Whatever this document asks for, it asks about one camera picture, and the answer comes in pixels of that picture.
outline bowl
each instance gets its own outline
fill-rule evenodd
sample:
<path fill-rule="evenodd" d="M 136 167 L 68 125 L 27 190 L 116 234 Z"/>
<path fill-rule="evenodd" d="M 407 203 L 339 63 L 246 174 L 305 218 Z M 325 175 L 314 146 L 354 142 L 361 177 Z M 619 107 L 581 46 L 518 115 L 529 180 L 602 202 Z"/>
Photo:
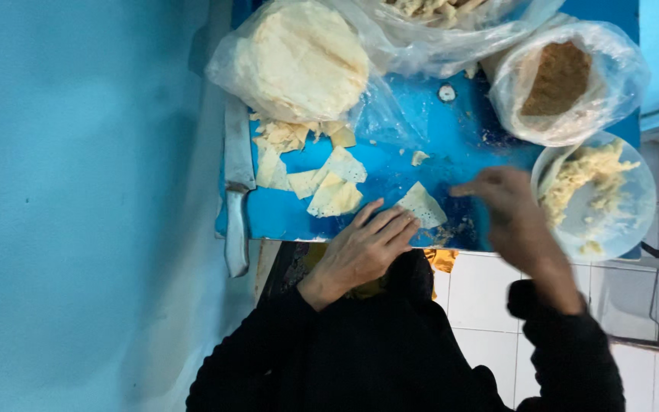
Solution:
<path fill-rule="evenodd" d="M 582 146 L 599 147 L 612 143 L 617 136 L 599 132 Z M 538 156 L 531 173 L 531 189 L 538 201 L 538 184 L 554 159 L 566 152 L 566 147 L 547 147 Z M 591 208 L 598 195 L 594 183 L 577 190 L 564 213 L 566 219 L 552 232 L 563 251 L 575 261 L 602 261 L 618 258 L 637 246 L 653 224 L 656 193 L 653 174 L 645 160 L 624 142 L 619 161 L 640 162 L 640 166 L 623 172 L 627 180 L 620 189 L 619 212 L 601 212 Z"/>

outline ground spice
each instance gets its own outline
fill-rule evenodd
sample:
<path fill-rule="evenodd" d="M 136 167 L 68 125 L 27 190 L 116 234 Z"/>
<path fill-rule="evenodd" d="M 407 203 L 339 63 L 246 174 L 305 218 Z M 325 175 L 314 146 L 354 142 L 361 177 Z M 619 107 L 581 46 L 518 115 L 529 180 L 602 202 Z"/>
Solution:
<path fill-rule="evenodd" d="M 591 56 L 573 42 L 546 45 L 521 115 L 556 116 L 571 110 L 587 90 L 590 72 Z"/>

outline clear plastic bag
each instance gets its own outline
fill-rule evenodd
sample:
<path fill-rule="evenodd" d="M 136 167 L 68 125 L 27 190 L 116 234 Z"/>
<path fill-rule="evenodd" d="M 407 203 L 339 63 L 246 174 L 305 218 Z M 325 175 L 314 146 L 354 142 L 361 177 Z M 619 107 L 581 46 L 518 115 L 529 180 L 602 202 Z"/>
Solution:
<path fill-rule="evenodd" d="M 452 29 L 407 18 L 382 0 L 322 0 L 357 29 L 381 70 L 445 79 L 529 36 L 564 0 L 487 0 Z"/>
<path fill-rule="evenodd" d="M 562 114 L 523 116 L 543 48 L 569 41 L 591 56 L 586 91 Z M 544 146 L 574 145 L 629 116 L 642 104 L 650 78 L 639 47 L 619 27 L 598 21 L 542 29 L 507 52 L 493 71 L 490 100 L 502 126 Z"/>
<path fill-rule="evenodd" d="M 209 80 L 264 117 L 289 123 L 348 119 L 358 137 L 414 148 L 408 119 L 341 13 L 314 0 L 274 0 L 220 41 Z M 378 127 L 389 133 L 378 133 Z"/>

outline knife blade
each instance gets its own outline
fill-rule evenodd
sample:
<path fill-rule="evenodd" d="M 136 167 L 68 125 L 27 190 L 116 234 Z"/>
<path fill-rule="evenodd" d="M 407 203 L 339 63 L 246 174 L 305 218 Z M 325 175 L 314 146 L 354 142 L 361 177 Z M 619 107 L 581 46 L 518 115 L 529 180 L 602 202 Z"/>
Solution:
<path fill-rule="evenodd" d="M 248 220 L 245 198 L 256 188 L 248 130 L 248 107 L 233 95 L 225 98 L 224 175 L 228 229 L 225 233 L 225 263 L 228 275 L 237 278 L 248 272 Z"/>

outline woman's right hand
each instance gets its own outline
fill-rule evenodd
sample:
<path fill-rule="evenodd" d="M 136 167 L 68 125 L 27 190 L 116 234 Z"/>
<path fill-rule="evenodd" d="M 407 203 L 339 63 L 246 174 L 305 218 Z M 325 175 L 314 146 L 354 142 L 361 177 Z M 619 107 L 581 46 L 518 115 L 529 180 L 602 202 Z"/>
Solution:
<path fill-rule="evenodd" d="M 560 312 L 581 312 L 571 264 L 533 199 L 530 174 L 509 166 L 488 167 L 449 193 L 456 197 L 479 196 L 490 213 L 489 239 L 495 251 L 533 278 L 539 293 Z"/>

